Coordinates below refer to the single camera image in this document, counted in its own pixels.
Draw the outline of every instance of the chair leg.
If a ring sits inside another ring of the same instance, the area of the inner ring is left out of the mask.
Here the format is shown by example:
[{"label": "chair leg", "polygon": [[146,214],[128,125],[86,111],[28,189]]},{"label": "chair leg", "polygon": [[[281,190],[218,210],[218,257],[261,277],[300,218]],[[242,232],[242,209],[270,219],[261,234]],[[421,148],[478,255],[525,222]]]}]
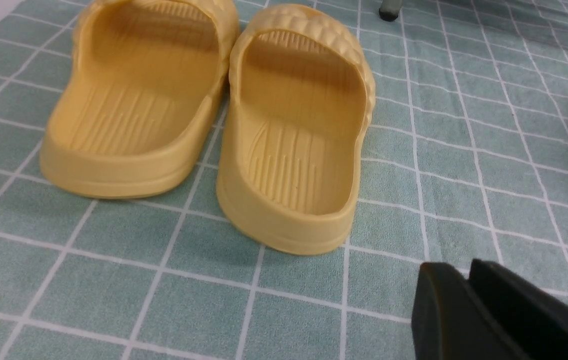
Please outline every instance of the chair leg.
[{"label": "chair leg", "polygon": [[395,21],[400,16],[402,0],[382,0],[379,7],[379,17],[383,21]]}]

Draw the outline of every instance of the green checkered cloth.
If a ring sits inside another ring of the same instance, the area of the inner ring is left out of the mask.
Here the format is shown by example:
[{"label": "green checkered cloth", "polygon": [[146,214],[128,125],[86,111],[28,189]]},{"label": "green checkered cloth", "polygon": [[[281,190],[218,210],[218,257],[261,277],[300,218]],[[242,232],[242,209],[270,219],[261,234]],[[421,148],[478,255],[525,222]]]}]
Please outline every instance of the green checkered cloth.
[{"label": "green checkered cloth", "polygon": [[[221,116],[161,196],[42,177],[88,2],[25,0],[0,22],[0,359],[409,360],[423,261],[495,260],[568,303],[568,0],[407,0],[392,23],[375,0],[301,0],[357,34],[377,81],[352,234],[317,257],[224,218]],[[242,25],[281,2],[238,0]]]}]

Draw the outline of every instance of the black object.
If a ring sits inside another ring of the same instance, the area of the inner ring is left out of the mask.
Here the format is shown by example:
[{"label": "black object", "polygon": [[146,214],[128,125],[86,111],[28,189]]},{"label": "black object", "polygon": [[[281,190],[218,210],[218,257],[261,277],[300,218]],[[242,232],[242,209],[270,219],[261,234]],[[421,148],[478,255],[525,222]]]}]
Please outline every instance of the black object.
[{"label": "black object", "polygon": [[395,21],[400,16],[403,0],[382,0],[379,17],[383,21]]},{"label": "black object", "polygon": [[468,283],[531,358],[568,360],[568,305],[492,261],[474,259]]},{"label": "black object", "polygon": [[417,360],[530,360],[464,277],[442,262],[419,267],[411,327]]},{"label": "black object", "polygon": [[394,11],[382,11],[382,9],[379,9],[379,17],[383,20],[383,21],[395,21],[397,20],[397,18],[400,16],[399,12],[394,12]]}]

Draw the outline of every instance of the fabric surface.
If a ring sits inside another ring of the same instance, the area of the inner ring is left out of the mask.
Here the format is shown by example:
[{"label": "fabric surface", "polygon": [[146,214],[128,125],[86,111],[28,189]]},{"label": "fabric surface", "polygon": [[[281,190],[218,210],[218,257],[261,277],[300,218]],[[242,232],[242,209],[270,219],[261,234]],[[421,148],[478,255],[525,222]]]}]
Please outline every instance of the fabric surface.
[{"label": "fabric surface", "polygon": [[[568,0],[302,2],[357,34],[377,80],[345,246],[258,246],[215,198],[223,119],[177,189],[93,201],[37,150],[89,0],[0,22],[0,359],[413,358],[418,267],[497,260],[568,303]],[[280,0],[238,0],[243,25]]]}]

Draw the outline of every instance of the black rubber foot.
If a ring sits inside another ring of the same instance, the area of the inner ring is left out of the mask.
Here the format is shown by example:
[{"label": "black rubber foot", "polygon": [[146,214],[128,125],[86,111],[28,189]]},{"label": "black rubber foot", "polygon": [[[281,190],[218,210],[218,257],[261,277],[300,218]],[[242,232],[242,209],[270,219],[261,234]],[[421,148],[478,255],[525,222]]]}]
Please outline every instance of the black rubber foot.
[{"label": "black rubber foot", "polygon": [[379,17],[382,18],[383,21],[395,21],[399,16],[399,13],[379,10]]}]

